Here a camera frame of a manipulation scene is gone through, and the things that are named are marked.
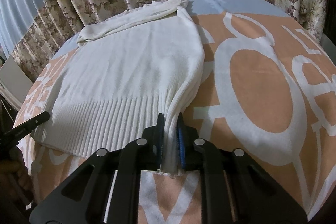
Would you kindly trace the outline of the person's left hand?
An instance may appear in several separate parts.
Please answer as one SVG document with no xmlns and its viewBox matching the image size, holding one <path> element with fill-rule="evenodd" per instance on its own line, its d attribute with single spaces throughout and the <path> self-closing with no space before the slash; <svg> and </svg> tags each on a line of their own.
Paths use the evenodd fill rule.
<svg viewBox="0 0 336 224">
<path fill-rule="evenodd" d="M 1 190 L 14 202 L 21 202 L 19 191 L 30 192 L 33 182 L 23 160 L 22 151 L 14 147 L 8 156 L 1 157 Z"/>
</svg>

